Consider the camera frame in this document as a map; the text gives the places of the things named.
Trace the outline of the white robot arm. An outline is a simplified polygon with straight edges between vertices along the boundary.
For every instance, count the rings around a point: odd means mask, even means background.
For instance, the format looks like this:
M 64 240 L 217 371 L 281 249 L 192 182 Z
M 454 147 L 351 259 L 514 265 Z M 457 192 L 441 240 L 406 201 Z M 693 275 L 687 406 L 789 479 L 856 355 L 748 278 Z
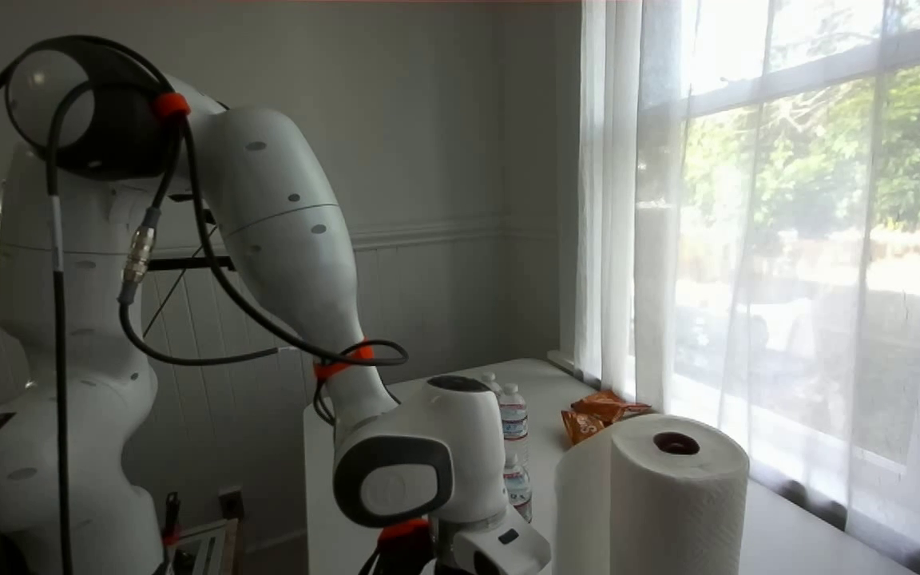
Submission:
M 0 70 L 19 137 L 0 195 L 0 326 L 29 387 L 0 403 L 0 549 L 32 575 L 163 575 L 153 498 L 121 470 L 157 399 L 141 281 L 173 185 L 204 265 L 278 342 L 313 358 L 332 489 L 361 527 L 399 530 L 431 575 L 540 575 L 549 540 L 505 489 L 495 393 L 434 377 L 396 399 L 406 351 L 358 313 L 335 192 L 278 109 L 227 109 L 93 35 L 48 38 Z

